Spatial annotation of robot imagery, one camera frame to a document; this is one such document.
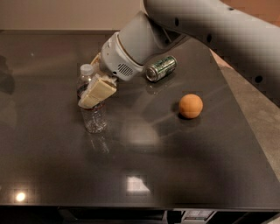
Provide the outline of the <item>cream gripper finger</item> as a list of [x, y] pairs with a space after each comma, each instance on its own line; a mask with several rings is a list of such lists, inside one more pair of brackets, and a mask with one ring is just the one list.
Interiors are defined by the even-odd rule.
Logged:
[[101, 57], [101, 53], [100, 52], [98, 52], [97, 54], [96, 54], [96, 56], [94, 57], [94, 59], [90, 62], [90, 65], [94, 65], [94, 64], [99, 64], [100, 63], [100, 57]]
[[80, 93], [78, 105], [84, 109], [91, 109], [98, 103], [106, 100], [116, 92], [116, 77], [106, 74], [95, 74], [92, 80], [85, 85]]

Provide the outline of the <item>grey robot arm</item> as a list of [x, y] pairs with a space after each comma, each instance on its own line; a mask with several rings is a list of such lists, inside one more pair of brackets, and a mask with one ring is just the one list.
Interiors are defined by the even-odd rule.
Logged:
[[94, 80], [79, 105], [91, 109], [152, 57], [194, 38], [213, 50], [276, 105], [280, 104], [280, 28], [220, 0], [143, 0], [144, 10], [103, 45]]

